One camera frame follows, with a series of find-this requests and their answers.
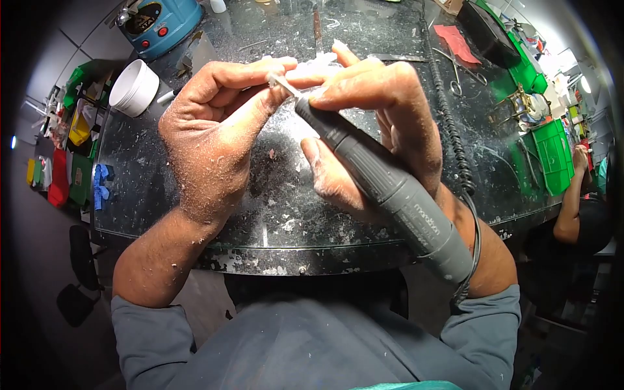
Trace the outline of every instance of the scissors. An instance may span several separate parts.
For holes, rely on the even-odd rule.
[[[459,74],[457,73],[457,66],[458,65],[461,66],[476,81],[480,82],[483,85],[487,85],[487,79],[481,73],[474,73],[474,72],[472,72],[467,67],[465,67],[462,64],[458,63],[453,57],[449,56],[448,54],[446,54],[445,52],[443,52],[441,50],[436,49],[435,47],[432,47],[432,49],[434,49],[438,53],[442,54],[444,57],[448,58],[453,63],[453,70],[455,71],[455,80],[451,80],[451,92],[454,95],[456,95],[456,96],[461,96],[462,95],[462,84],[459,81]]]

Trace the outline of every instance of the red cloth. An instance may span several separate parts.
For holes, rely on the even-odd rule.
[[[47,201],[55,207],[61,207],[69,197],[67,182],[67,154],[65,150],[54,149],[52,155],[52,183],[47,190]]]
[[[436,30],[436,34],[446,41],[451,48],[451,51],[457,54],[459,58],[473,64],[481,63],[481,61],[472,55],[470,47],[466,44],[464,36],[459,33],[456,26],[443,26],[442,24],[437,24],[433,26],[433,28]]]

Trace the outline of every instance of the gray sleeve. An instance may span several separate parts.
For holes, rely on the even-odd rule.
[[[167,387],[195,348],[184,309],[144,308],[119,296],[110,308],[127,389]]]
[[[520,324],[520,286],[459,305],[463,314],[444,325],[440,340],[480,367],[500,389],[508,389]]]

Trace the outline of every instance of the blue machine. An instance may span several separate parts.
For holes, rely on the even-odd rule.
[[[196,0],[128,0],[117,15],[117,25],[139,57],[151,60],[193,31],[202,14]]]

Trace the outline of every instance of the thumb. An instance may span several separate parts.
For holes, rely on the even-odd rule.
[[[246,99],[245,92],[251,92],[253,95],[230,114],[222,122],[222,126],[228,129],[223,134],[225,137],[242,148],[251,149],[258,133],[286,100],[288,93],[282,88],[268,86],[257,92],[257,89],[254,90],[252,87],[241,93],[241,99]]]
[[[345,209],[358,220],[378,219],[345,167],[323,141],[304,138],[301,149],[314,175],[314,190],[321,198]]]

